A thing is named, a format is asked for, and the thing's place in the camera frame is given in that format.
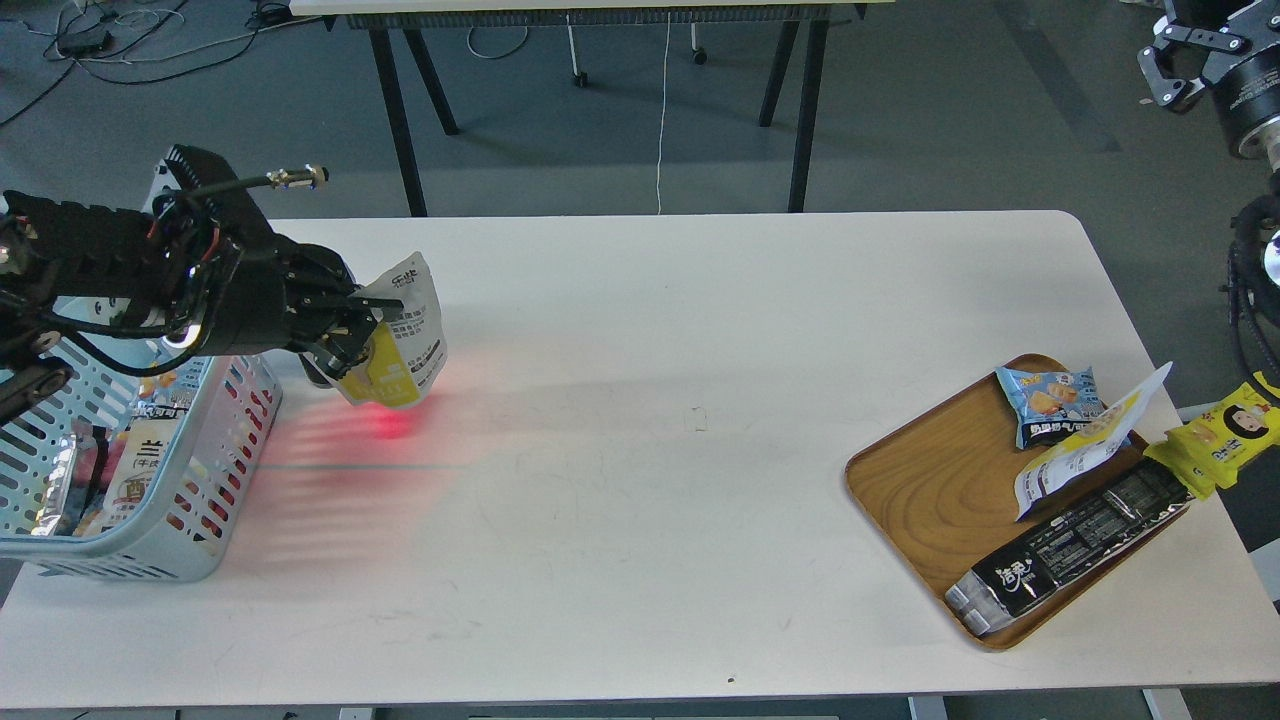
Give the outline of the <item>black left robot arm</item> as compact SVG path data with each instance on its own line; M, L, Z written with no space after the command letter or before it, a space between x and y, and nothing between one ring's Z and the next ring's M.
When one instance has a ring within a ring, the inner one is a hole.
M5 191L3 420L74 378L52 355L60 341L134 378L276 348L308 355L329 380L347 375L403 302L366 293L330 249L275 232L250 196L328 178L317 165L238 177L225 158L177 143L143 211Z

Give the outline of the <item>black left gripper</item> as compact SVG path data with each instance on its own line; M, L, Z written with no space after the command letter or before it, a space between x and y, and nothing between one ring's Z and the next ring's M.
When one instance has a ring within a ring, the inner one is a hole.
M196 354L314 351L330 340L349 340L357 320L381 318L375 311L404 307L398 299L358 295L361 287L337 252L275 232L250 193L316 190L329 181L326 168L307 164L238 177L225 158L192 145L172 146L163 165L168 184L156 201L166 204L166 219L189 220L195 228Z

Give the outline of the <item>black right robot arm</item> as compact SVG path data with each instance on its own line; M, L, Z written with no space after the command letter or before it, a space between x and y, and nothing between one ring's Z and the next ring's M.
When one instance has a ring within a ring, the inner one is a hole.
M1263 159L1266 191L1231 219L1228 325L1231 356L1247 386L1277 404L1279 9L1275 1L1166 1L1153 38L1138 53L1152 100L1166 111L1213 104L1226 150Z

